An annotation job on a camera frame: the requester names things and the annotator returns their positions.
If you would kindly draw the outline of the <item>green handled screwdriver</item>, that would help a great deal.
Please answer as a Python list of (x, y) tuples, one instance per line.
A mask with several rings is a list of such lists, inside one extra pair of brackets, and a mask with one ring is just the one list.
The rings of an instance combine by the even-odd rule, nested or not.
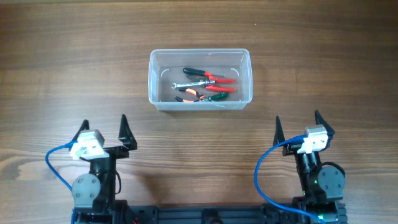
[(204, 97), (204, 98), (200, 98), (200, 101), (205, 102), (205, 101), (220, 101), (220, 100), (224, 100), (225, 98), (227, 98), (229, 96), (228, 92), (221, 92), (209, 97)]

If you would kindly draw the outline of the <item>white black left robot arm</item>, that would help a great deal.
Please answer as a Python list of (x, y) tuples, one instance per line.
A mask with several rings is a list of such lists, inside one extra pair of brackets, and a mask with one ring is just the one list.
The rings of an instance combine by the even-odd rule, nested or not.
[(137, 142), (125, 114), (121, 115), (119, 128), (120, 146), (104, 147), (104, 137), (97, 129), (90, 129), (84, 120), (72, 139), (70, 156), (74, 160), (90, 163), (87, 174), (80, 175), (72, 183), (74, 223), (139, 223), (139, 217), (126, 200), (117, 200), (121, 192), (121, 178), (116, 161), (126, 159), (137, 149)]

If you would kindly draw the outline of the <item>black red handled screwdriver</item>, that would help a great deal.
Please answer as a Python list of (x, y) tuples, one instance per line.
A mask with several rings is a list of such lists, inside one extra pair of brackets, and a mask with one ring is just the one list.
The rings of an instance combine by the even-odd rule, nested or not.
[(210, 77), (210, 76), (221, 77), (221, 78), (224, 77), (224, 75), (215, 75), (213, 73), (206, 72), (204, 70), (198, 70), (198, 69), (194, 69), (194, 68), (190, 68), (190, 67), (184, 67), (183, 73), (185, 73), (187, 75), (198, 75), (198, 76), (203, 76), (203, 77)]

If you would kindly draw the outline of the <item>clear plastic storage container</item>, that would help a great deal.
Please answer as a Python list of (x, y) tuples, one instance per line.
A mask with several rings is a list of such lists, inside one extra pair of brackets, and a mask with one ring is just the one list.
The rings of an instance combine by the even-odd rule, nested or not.
[(149, 101), (159, 111), (241, 110), (252, 101), (246, 49), (157, 49), (149, 61)]

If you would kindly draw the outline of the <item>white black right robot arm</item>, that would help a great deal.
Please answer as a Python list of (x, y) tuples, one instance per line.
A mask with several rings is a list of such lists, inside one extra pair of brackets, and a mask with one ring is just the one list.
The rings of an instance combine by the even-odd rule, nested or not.
[(303, 140), (282, 146), (283, 156), (294, 156), (303, 195), (295, 197), (292, 206), (317, 217), (316, 220), (295, 214), (297, 223), (347, 223), (343, 199), (345, 171), (334, 162), (322, 162), (320, 153), (330, 147), (335, 130), (315, 111), (315, 125), (305, 128)]

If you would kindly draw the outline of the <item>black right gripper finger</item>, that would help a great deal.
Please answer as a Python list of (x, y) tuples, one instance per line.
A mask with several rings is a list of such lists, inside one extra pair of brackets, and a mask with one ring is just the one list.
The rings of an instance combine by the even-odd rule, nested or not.
[(279, 118), (279, 116), (276, 116), (273, 146), (276, 146), (277, 144), (284, 142), (284, 141), (285, 141), (285, 136), (284, 136), (284, 131), (282, 129), (281, 122), (280, 122), (280, 118)]
[(330, 146), (331, 140), (333, 139), (333, 136), (335, 135), (335, 130), (323, 119), (321, 116), (320, 112), (318, 110), (315, 110), (315, 122), (317, 125), (323, 125), (324, 128), (327, 131), (327, 136), (328, 136), (328, 141), (326, 146)]

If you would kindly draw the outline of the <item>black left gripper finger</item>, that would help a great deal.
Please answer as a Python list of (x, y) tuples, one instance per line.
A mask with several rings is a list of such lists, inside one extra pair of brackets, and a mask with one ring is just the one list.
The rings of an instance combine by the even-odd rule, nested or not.
[(129, 123), (125, 114), (121, 115), (121, 124), (118, 139), (129, 151), (137, 149), (137, 141), (129, 127)]
[(89, 128), (90, 128), (89, 121), (88, 121), (87, 119), (84, 119), (83, 122), (82, 122), (82, 124), (81, 124), (81, 126), (80, 126), (80, 128), (79, 128), (79, 130), (77, 131), (77, 133), (76, 133), (75, 136), (73, 137), (72, 141), (77, 141), (77, 139), (78, 139), (80, 133), (81, 133), (82, 131), (89, 130)]

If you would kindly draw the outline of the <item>orange black long-nose pliers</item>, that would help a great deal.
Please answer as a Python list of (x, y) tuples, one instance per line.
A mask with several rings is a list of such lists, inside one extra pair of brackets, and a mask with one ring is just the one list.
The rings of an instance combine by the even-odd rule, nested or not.
[(196, 103), (201, 102), (205, 99), (204, 94), (194, 90), (193, 88), (180, 87), (178, 91), (182, 94), (181, 96), (176, 96), (175, 100), (181, 103)]

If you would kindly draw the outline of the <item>silver steel wrench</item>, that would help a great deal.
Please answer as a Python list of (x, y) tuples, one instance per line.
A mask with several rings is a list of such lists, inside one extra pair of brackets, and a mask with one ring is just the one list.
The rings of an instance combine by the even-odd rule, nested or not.
[(191, 86), (207, 86), (212, 84), (215, 84), (214, 80), (200, 80), (199, 82), (182, 83), (182, 84), (173, 83), (172, 89), (186, 88)]

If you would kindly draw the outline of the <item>red handled cutting pliers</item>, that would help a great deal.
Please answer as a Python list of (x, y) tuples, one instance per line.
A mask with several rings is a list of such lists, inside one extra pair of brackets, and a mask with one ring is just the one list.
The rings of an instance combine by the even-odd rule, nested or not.
[(215, 84), (212, 85), (207, 85), (207, 86), (202, 86), (204, 89), (209, 90), (209, 91), (215, 91), (215, 92), (234, 92), (235, 87), (228, 87), (224, 86), (226, 84), (233, 84), (236, 82), (236, 79), (234, 78), (221, 78), (221, 77), (203, 77), (203, 76), (198, 76), (198, 75), (186, 75), (186, 77), (193, 81), (193, 82), (199, 82), (200, 80), (214, 80)]

